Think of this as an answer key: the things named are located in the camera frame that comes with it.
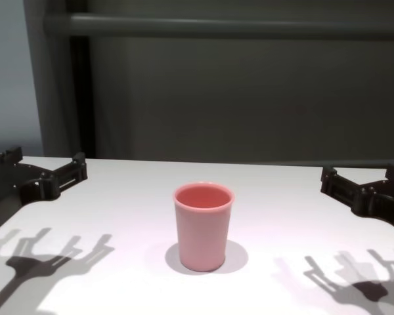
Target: pink cup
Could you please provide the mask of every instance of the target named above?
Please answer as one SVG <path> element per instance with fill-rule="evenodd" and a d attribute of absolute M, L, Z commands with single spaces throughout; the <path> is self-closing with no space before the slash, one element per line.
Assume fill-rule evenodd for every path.
<path fill-rule="evenodd" d="M 196 182 L 174 193 L 179 259 L 188 269 L 207 272 L 225 261 L 234 194 L 212 182 Z"/>

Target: gray panel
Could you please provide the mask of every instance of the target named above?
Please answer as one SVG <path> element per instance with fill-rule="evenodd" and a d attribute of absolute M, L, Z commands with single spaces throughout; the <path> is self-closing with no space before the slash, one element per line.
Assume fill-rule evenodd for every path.
<path fill-rule="evenodd" d="M 24 0 L 44 154 L 68 157 L 80 151 L 68 38 L 47 36 L 46 14 L 65 12 L 63 0 Z"/>
<path fill-rule="evenodd" d="M 145 16 L 394 19 L 390 2 L 93 2 Z M 94 39 L 93 70 L 101 157 L 394 159 L 392 42 Z"/>
<path fill-rule="evenodd" d="M 0 150 L 13 144 L 43 152 L 23 2 L 0 0 Z"/>

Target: table surface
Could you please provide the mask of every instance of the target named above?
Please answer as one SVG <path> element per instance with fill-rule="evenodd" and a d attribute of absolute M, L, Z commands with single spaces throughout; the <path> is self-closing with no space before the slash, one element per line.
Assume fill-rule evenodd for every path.
<path fill-rule="evenodd" d="M 321 194 L 320 168 L 89 160 L 88 174 L 0 228 L 1 315 L 394 314 L 394 228 Z M 178 258 L 172 193 L 200 180 L 236 195 L 212 273 Z"/>

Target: metal rail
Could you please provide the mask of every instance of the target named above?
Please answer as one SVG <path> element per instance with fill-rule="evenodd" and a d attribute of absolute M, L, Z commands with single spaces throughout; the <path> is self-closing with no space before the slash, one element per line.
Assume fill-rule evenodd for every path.
<path fill-rule="evenodd" d="M 328 161 L 272 161 L 272 162 L 242 162 L 241 164 L 279 165 L 279 166 L 306 166 L 306 167 L 342 167 L 360 169 L 386 169 L 389 164 L 394 165 L 394 159 L 370 160 L 328 160 Z"/>
<path fill-rule="evenodd" d="M 394 22 L 197 20 L 74 13 L 48 16 L 44 23 L 49 35 L 67 36 L 394 41 Z"/>

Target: cup rim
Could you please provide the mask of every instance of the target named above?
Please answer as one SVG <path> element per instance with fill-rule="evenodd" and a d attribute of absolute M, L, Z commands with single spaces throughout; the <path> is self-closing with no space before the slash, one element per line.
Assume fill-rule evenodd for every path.
<path fill-rule="evenodd" d="M 228 194 L 230 200 L 222 205 L 219 205 L 217 207 L 210 207 L 210 208 L 200 208 L 200 207 L 192 207 L 190 205 L 185 205 L 182 202 L 180 202 L 177 199 L 177 196 L 179 193 L 181 193 L 183 190 L 186 190 L 188 188 L 192 188 L 192 187 L 198 187 L 198 186 L 211 186 L 211 187 L 216 187 L 222 191 L 224 191 L 226 194 Z M 230 190 L 229 188 L 227 188 L 226 186 L 217 184 L 215 182 L 190 182 L 188 184 L 184 184 L 181 187 L 178 187 L 174 193 L 173 193 L 173 200 L 175 202 L 176 205 L 181 206 L 182 208 L 189 210 L 189 211 L 194 211 L 194 212 L 218 212 L 223 210 L 226 207 L 230 207 L 230 205 L 232 205 L 232 203 L 235 200 L 235 195 L 232 192 L 232 190 Z"/>

